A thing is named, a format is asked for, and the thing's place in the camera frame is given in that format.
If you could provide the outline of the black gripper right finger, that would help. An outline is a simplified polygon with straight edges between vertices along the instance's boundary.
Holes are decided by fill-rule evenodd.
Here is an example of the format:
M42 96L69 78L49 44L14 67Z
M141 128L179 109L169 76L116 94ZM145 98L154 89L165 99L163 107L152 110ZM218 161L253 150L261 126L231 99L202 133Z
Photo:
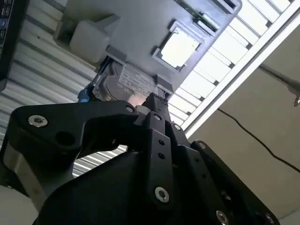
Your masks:
M172 161L185 223L202 219L205 225L278 225L279 220L204 142L189 142L171 121L168 102L157 101L166 119Z

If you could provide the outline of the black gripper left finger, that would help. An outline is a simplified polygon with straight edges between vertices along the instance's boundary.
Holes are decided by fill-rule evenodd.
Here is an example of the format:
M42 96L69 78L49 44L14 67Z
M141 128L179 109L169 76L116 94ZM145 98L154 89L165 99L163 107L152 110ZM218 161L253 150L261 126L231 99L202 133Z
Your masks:
M1 160L36 208L60 187L128 151L171 150L166 121L122 100L32 105L10 116Z

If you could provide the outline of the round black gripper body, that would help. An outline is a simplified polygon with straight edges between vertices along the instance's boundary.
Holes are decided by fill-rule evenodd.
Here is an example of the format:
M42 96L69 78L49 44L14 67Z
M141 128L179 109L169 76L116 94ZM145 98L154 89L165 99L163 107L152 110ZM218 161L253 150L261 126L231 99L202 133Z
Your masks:
M37 225L181 225L192 158L186 150L128 151L58 188Z

